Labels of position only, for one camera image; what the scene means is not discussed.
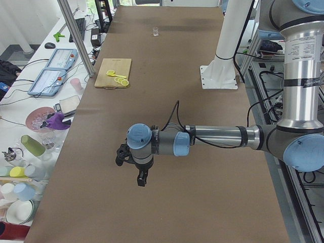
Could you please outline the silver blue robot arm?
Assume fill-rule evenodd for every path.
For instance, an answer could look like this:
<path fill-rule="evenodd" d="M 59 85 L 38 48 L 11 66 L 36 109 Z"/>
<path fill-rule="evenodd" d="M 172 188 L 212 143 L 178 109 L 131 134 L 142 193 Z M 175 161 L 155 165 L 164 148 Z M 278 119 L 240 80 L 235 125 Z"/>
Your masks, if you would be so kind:
<path fill-rule="evenodd" d="M 323 124 L 317 119 L 323 1 L 261 1 L 261 31 L 278 31 L 285 39 L 283 112 L 274 125 L 236 127 L 183 126 L 162 129 L 132 125 L 116 152 L 116 164 L 133 164 L 137 183 L 145 186 L 156 154 L 186 156 L 204 143 L 269 152 L 286 165 L 313 172 L 323 167 Z"/>

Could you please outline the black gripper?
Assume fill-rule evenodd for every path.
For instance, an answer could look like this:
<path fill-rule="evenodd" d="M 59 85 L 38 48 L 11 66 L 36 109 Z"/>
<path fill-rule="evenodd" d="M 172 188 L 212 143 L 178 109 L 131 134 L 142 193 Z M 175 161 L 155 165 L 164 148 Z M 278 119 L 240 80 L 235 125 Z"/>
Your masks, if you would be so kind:
<path fill-rule="evenodd" d="M 132 154 L 130 152 L 130 148 L 127 144 L 121 144 L 119 149 L 116 151 L 116 159 L 115 163 L 121 167 L 123 163 L 134 164 L 134 160 Z M 148 171 L 139 170 L 139 174 L 137 177 L 137 184 L 140 187 L 145 187 L 147 183 Z"/>

